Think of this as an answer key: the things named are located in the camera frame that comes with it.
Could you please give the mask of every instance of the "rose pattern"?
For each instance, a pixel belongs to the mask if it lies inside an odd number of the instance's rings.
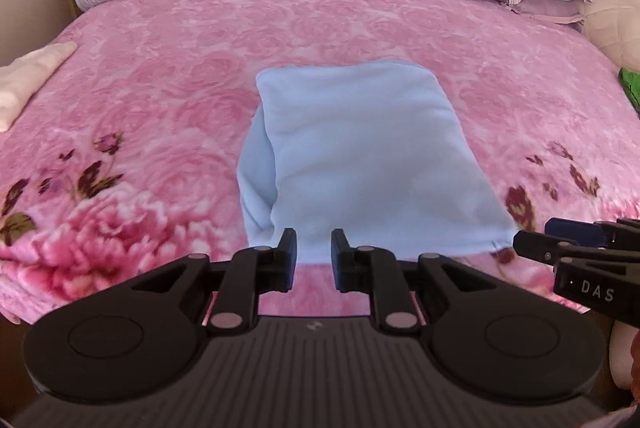
[[[191,250],[242,248],[236,162],[255,75],[272,66],[415,61],[521,227],[640,217],[640,123],[617,69],[576,32],[492,2],[115,0],[59,40],[78,51],[0,134],[0,197],[11,193],[0,205],[13,206],[0,227],[22,214],[11,245],[0,241],[0,312],[12,319]],[[550,268],[510,250],[463,261],[579,309],[552,294]],[[294,290],[261,310],[367,310],[330,275],[297,268]]]

